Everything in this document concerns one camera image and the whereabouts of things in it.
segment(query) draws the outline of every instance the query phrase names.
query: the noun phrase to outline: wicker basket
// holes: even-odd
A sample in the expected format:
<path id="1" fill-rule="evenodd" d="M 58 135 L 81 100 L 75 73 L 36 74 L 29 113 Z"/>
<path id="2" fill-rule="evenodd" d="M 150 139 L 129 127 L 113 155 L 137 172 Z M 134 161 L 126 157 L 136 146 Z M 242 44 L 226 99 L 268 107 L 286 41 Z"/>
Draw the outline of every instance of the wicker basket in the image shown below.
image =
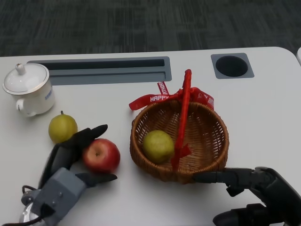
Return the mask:
<path id="1" fill-rule="evenodd" d="M 192 175 L 203 171 L 222 170 L 228 158 L 229 135 L 219 115 L 197 102 L 190 102 L 184 144 L 191 154 L 180 159 L 173 171 L 170 161 L 156 165 L 143 154 L 145 135 L 155 129 L 168 133 L 175 142 L 178 134 L 181 103 L 176 100 L 156 103 L 144 108 L 132 123 L 130 153 L 140 168 L 162 181 L 193 183 Z"/>

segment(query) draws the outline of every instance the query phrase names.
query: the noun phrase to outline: black cable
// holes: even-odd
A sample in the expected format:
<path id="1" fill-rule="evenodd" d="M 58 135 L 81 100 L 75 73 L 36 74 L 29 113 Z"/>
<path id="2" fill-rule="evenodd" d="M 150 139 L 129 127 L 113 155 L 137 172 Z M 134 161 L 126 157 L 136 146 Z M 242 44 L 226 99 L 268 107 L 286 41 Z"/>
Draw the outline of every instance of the black cable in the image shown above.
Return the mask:
<path id="1" fill-rule="evenodd" d="M 29 225 L 38 223 L 42 219 L 43 219 L 42 217 L 37 217 L 34 220 L 30 220 L 30 221 L 27 221 L 24 223 L 6 223 L 6 224 L 3 224 L 2 226 L 29 226 Z"/>
<path id="2" fill-rule="evenodd" d="M 24 185 L 23 187 L 22 187 L 22 192 L 23 193 L 25 193 L 25 189 L 29 189 L 29 190 L 32 190 L 32 191 L 34 191 L 34 190 L 36 190 L 36 188 L 34 188 L 34 187 L 31 187 L 31 186 L 28 186 L 28 185 Z"/>
<path id="3" fill-rule="evenodd" d="M 41 216 L 35 218 L 34 220 L 30 220 L 24 223 L 6 223 L 3 224 L 2 226 L 29 226 L 29 225 L 33 225 L 35 223 L 38 223 L 39 221 L 41 221 L 44 218 L 50 217 L 52 214 L 54 214 L 54 209 L 52 209 L 50 206 L 48 206 L 47 204 L 43 204 L 41 207 Z"/>

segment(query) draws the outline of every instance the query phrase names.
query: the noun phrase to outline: robotic hand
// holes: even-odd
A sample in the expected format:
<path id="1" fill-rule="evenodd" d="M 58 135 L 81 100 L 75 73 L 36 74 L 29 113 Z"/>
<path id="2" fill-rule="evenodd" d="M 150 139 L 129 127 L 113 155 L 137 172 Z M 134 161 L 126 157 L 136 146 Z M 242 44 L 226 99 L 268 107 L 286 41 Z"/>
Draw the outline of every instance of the robotic hand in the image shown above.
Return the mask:
<path id="1" fill-rule="evenodd" d="M 3 226 L 55 226 L 76 204 L 87 188 L 117 179 L 114 174 L 79 173 L 69 171 L 81 157 L 83 149 L 102 135 L 108 126 L 84 129 L 69 140 L 55 145 L 42 173 L 38 189 L 23 186 L 21 202 L 26 206 L 20 223 Z"/>
<path id="2" fill-rule="evenodd" d="M 216 226 L 269 226 L 282 222 L 286 226 L 301 225 L 301 197 L 273 169 L 228 168 L 222 172 L 198 173 L 193 179 L 197 183 L 225 183 L 231 197 L 249 189 L 266 205 L 249 204 L 219 214 L 213 219 Z"/>

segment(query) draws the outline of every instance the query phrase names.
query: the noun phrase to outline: dark carpet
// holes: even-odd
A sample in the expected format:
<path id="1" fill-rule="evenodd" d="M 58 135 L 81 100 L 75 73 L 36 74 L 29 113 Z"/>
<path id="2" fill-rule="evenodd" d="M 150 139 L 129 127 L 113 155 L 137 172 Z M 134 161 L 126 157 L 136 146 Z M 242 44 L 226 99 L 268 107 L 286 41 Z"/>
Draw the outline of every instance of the dark carpet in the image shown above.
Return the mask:
<path id="1" fill-rule="evenodd" d="M 301 0 L 0 0 L 0 56 L 301 47 Z"/>

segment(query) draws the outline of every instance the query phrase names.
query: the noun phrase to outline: pear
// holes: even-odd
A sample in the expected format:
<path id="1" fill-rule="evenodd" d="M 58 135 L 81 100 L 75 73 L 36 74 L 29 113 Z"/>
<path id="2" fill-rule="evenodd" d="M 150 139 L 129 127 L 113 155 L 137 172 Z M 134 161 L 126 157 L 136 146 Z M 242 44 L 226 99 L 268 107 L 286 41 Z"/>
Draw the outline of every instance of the pear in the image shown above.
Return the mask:
<path id="1" fill-rule="evenodd" d="M 61 111 L 60 115 L 51 120 L 48 133 L 54 144 L 62 143 L 77 133 L 76 121 Z"/>
<path id="2" fill-rule="evenodd" d="M 159 164 L 174 155 L 174 142 L 164 131 L 153 130 L 143 139 L 143 152 L 153 163 Z"/>

